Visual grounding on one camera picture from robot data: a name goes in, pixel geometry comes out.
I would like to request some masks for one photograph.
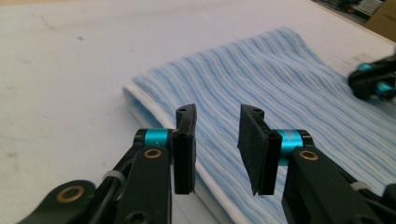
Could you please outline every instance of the striped towel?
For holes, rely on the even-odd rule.
[[[196,53],[136,77],[124,88],[163,127],[197,104],[197,173],[236,223],[285,223],[287,168],[274,196],[253,197],[237,145],[241,104],[265,111],[272,129],[306,129],[317,148],[382,194],[396,181],[396,105],[353,96],[289,28]]]

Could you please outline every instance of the blue striped towel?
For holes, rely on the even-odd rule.
[[[124,93],[164,127],[175,126],[176,108],[197,104],[197,173],[236,223],[286,222],[287,168],[278,171],[275,196],[252,196],[236,147],[241,104],[263,109],[272,129],[308,130],[317,148],[377,194],[396,181],[396,105],[355,98],[346,76],[289,28],[154,68]]]

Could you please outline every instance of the blue ring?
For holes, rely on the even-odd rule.
[[[280,150],[280,166],[287,166],[289,164],[288,156],[296,147],[303,147],[304,142],[300,133],[297,130],[276,130],[282,135],[282,146]]]
[[[370,69],[372,69],[372,68],[374,68],[374,66],[373,66],[372,64],[370,64],[370,63],[363,63],[363,64],[359,65],[358,71],[364,72],[364,71],[370,70]]]
[[[375,95],[378,96],[379,98],[382,98],[384,93],[386,93],[387,91],[393,91],[393,90],[395,90],[395,88],[391,87],[388,83],[379,82],[376,84],[376,87],[375,87]]]
[[[148,129],[145,137],[145,147],[166,148],[169,129]]]

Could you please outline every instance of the black plastic part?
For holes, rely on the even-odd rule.
[[[291,152],[282,205],[289,223],[382,223],[334,162],[315,147]]]
[[[375,94],[377,83],[385,82],[391,87],[395,86],[396,81],[396,55],[381,59],[371,63],[373,68],[364,71],[355,71],[348,78],[348,85],[353,94],[362,100],[368,100]],[[384,100],[395,96],[396,92],[388,92]]]
[[[253,195],[275,191],[282,136],[264,122],[264,111],[241,105],[238,148],[247,169]]]
[[[385,188],[380,202],[396,212],[396,184],[390,184]]]
[[[19,224],[84,224],[83,218],[95,193],[95,185],[75,180],[53,189],[37,209]]]
[[[121,158],[121,160],[114,167],[114,170],[120,170],[120,168],[130,160],[134,160],[136,153],[142,149],[145,145],[145,137],[148,129],[139,129],[134,135],[134,143],[131,148],[125,153],[125,155]],[[124,173],[125,176],[128,176],[130,169],[127,169]]]
[[[176,111],[177,128],[172,133],[175,194],[190,194],[195,187],[195,105],[184,105]]]
[[[160,156],[148,158],[152,149],[161,151]],[[168,151],[161,147],[145,147],[135,156],[114,223],[139,223],[139,220],[170,223],[171,195]]]
[[[314,143],[314,139],[312,138],[311,134],[309,134],[309,132],[307,132],[306,130],[296,130],[301,138],[303,139],[303,144],[304,147],[314,147],[315,143]]]

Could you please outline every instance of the white surface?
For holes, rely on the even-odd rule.
[[[346,75],[393,53],[394,43],[308,0],[0,6],[2,223],[26,217],[62,183],[97,185],[113,168],[139,128],[121,96],[133,76],[280,26],[300,33]],[[189,209],[202,206],[197,198],[183,200],[175,223],[216,222],[207,211]]]

